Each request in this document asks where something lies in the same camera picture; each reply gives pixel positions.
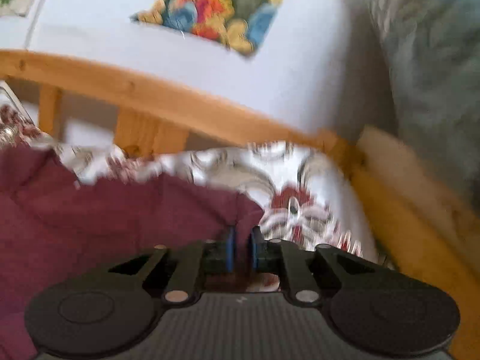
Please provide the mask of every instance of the round joint cover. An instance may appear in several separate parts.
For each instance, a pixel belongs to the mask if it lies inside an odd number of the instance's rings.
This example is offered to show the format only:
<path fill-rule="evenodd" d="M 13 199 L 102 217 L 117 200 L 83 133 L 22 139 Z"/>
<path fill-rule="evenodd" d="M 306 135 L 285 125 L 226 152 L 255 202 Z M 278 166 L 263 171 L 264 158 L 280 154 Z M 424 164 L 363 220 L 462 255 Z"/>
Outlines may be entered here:
<path fill-rule="evenodd" d="M 457 304 L 437 288 L 340 290 L 330 316 L 365 350 L 419 356 L 448 344 L 460 323 Z"/>
<path fill-rule="evenodd" d="M 40 293 L 25 312 L 25 326 L 38 347 L 54 354 L 100 356 L 128 345 L 155 315 L 141 288 L 71 289 Z"/>

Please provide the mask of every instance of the wooden post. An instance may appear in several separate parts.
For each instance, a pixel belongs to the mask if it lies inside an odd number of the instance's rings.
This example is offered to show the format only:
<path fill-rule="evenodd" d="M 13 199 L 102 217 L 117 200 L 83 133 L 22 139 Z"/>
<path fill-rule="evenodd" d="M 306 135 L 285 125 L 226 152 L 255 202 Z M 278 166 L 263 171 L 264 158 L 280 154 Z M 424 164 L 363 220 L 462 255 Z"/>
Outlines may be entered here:
<path fill-rule="evenodd" d="M 54 138 L 58 138 L 59 133 L 61 100 L 62 90 L 60 88 L 47 84 L 40 87 L 38 127 Z"/>
<path fill-rule="evenodd" d="M 114 142 L 129 155 L 147 157 L 184 150 L 189 133 L 165 120 L 120 108 Z"/>

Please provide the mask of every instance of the wooden headboard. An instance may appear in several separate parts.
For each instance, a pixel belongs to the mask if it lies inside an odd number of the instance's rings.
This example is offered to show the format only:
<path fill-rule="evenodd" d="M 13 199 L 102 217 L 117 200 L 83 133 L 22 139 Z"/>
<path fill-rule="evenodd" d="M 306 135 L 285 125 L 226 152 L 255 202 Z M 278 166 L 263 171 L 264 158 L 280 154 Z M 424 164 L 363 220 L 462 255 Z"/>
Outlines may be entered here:
<path fill-rule="evenodd" d="M 435 227 L 364 166 L 364 155 L 332 132 L 308 136 L 253 110 L 206 93 L 87 60 L 0 51 L 0 77 L 41 85 L 39 127 L 56 136 L 62 91 L 119 107 L 114 141 L 129 154 L 179 152 L 191 131 L 223 143 L 287 140 L 323 151 L 342 169 L 363 204 L 375 237 L 399 269 L 449 293 L 461 312 L 451 352 L 480 358 L 480 280 Z"/>

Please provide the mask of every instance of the ribbed gray surface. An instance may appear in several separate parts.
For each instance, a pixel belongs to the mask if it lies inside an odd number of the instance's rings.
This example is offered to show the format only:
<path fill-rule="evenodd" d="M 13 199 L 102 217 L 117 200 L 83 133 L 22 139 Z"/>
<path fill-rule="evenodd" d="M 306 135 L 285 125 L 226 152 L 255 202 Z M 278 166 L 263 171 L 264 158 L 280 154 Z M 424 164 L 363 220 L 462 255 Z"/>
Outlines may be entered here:
<path fill-rule="evenodd" d="M 41 355 L 37 360 L 55 357 Z M 337 337 L 320 312 L 280 293 L 204 294 L 165 313 L 143 342 L 108 360 L 381 360 Z M 445 353 L 424 360 L 448 360 Z"/>

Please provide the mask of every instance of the burgundy fabric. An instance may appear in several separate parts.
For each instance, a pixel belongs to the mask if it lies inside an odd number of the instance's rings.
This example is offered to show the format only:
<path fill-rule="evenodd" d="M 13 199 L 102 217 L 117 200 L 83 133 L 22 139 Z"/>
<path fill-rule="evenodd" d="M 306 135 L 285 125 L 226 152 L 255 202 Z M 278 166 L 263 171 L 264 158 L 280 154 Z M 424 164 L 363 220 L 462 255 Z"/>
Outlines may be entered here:
<path fill-rule="evenodd" d="M 0 359 L 35 349 L 23 310 L 43 288 L 157 244 L 214 239 L 227 226 L 245 245 L 263 215 L 245 195 L 160 174 L 147 183 L 76 182 L 53 151 L 0 151 Z"/>

